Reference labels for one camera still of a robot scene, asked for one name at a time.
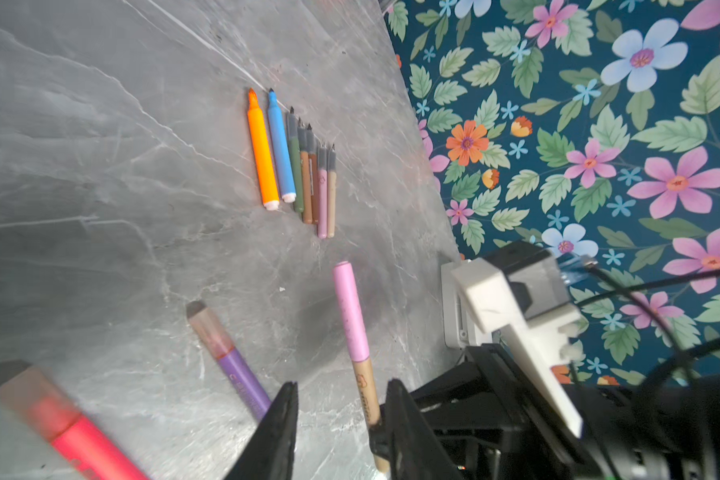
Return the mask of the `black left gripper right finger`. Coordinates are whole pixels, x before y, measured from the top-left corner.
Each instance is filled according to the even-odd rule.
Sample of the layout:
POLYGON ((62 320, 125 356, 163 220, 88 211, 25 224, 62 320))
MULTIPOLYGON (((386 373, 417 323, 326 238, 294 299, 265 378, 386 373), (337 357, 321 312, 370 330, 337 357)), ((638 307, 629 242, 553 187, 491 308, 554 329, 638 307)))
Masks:
POLYGON ((392 479, 461 479, 399 379, 387 385, 384 425, 392 479))

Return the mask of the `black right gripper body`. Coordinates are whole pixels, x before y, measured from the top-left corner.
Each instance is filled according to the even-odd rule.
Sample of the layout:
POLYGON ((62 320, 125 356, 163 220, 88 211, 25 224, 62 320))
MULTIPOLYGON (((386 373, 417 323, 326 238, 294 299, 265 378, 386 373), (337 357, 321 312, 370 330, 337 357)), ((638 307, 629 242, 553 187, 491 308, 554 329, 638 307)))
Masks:
MULTIPOLYGON (((580 440, 497 344, 467 348, 455 367, 408 392, 461 479, 582 476, 580 440)), ((389 462, 385 403, 369 443, 389 462)))

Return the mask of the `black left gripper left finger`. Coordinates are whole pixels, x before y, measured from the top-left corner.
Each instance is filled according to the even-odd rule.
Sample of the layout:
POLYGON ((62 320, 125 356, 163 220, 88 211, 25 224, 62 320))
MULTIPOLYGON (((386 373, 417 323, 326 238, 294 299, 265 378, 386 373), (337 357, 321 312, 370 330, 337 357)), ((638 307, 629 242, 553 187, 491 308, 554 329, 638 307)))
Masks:
POLYGON ((298 412, 298 384, 286 382, 224 479, 291 480, 298 412))

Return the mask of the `purple highlighter pen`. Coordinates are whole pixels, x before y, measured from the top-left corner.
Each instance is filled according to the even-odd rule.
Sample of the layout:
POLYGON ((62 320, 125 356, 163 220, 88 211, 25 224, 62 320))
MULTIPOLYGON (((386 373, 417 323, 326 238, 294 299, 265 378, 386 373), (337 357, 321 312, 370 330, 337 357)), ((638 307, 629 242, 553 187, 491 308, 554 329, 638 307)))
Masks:
POLYGON ((186 305, 186 317, 238 396, 260 422, 271 400, 217 315, 202 300, 196 300, 186 305))

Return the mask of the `lilac cap beige pen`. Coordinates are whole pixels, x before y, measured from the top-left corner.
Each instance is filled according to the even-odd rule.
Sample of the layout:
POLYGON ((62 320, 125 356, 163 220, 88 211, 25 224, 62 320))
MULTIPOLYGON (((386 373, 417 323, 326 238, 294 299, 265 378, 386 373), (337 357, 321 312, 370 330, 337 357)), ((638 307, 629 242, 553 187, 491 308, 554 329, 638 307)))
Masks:
POLYGON ((371 431, 381 424, 382 415, 356 279, 349 261, 334 267, 333 280, 365 423, 371 431))

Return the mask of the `orange highlighter pen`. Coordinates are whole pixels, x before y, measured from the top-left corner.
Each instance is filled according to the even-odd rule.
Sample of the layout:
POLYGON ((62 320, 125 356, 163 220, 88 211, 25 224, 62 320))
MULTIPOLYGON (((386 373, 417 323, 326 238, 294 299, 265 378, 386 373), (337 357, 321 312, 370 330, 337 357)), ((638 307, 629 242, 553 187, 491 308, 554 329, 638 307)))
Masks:
POLYGON ((247 97, 247 119, 262 204, 266 210, 274 211, 279 208, 280 196, 278 193, 263 111, 260 108, 258 96, 252 88, 248 90, 247 97))

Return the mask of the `blue highlighter pen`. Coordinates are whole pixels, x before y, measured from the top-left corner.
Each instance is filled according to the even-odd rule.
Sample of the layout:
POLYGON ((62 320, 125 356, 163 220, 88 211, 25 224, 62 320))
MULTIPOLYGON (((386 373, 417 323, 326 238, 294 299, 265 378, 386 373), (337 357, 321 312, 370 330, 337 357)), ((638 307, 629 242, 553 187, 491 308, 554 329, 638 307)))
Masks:
POLYGON ((295 181, 287 144, 283 112, 279 107, 275 91, 268 91, 267 116, 270 136, 275 156, 275 168, 280 190, 280 197, 286 204, 293 204, 297 199, 295 181))

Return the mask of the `tan brown pen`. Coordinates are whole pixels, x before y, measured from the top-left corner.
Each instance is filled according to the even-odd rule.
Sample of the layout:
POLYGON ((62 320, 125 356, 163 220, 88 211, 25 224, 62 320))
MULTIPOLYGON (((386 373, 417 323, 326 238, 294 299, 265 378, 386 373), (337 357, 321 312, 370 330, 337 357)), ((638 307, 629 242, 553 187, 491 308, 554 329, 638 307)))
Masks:
POLYGON ((311 175, 309 171, 310 162, 307 151, 307 135, 306 128, 303 125, 301 119, 298 119, 298 140, 300 148, 300 168, 302 176, 302 190, 303 190, 303 203, 304 211, 302 219, 306 224, 312 224, 314 222, 312 212, 312 196, 311 196, 311 175))

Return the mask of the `brown lilac pen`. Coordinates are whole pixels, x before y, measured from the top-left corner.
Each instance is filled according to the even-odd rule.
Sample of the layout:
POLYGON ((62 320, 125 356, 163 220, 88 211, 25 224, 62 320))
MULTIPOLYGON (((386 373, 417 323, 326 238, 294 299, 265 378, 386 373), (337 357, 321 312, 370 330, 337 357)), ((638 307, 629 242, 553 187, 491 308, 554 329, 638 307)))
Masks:
POLYGON ((327 149, 324 145, 318 144, 318 203, 319 219, 317 234, 320 239, 327 237, 328 231, 328 172, 327 172, 327 149))

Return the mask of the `beige capybara pen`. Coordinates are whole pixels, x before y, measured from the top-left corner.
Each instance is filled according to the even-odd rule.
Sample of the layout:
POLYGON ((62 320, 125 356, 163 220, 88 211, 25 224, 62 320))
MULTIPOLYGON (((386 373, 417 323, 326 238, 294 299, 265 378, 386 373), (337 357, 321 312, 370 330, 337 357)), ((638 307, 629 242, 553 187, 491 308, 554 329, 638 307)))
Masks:
POLYGON ((327 236, 333 238, 335 236, 336 228, 336 184, 337 184, 337 173, 336 173, 336 150, 335 146, 332 145, 328 155, 328 219, 327 219, 327 236))

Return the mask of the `green fountain pen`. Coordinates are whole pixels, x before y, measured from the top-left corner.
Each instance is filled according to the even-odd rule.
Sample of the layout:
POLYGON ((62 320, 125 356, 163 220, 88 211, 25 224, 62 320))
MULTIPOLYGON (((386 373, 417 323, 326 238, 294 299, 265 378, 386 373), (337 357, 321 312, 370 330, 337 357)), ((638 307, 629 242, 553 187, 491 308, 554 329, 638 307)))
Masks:
POLYGON ((301 172, 301 156, 300 156, 300 143, 298 137, 298 121, 295 115, 295 109, 293 106, 286 116, 286 135, 288 142, 288 152, 290 156, 290 162, 294 177, 294 185, 296 190, 296 200, 294 202, 294 209, 299 214, 304 212, 304 191, 303 191, 303 179, 301 172))

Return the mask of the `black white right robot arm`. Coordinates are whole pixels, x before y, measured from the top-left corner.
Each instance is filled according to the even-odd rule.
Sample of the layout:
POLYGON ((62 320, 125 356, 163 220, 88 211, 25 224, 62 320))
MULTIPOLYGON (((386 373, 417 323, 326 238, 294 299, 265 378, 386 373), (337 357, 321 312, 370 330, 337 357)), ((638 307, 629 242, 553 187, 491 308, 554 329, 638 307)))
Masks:
POLYGON ((371 451, 395 479, 720 479, 720 375, 668 386, 567 385, 583 419, 572 433, 501 347, 464 360, 415 391, 387 387, 371 451))

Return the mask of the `pink highlighter pen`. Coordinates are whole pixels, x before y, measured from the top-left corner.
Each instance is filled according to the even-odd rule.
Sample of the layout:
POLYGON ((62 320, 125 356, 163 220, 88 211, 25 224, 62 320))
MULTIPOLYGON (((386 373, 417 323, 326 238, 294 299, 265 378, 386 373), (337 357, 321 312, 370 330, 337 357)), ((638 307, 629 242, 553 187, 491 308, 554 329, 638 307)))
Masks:
POLYGON ((0 402, 86 479, 147 476, 38 367, 0 362, 0 402))

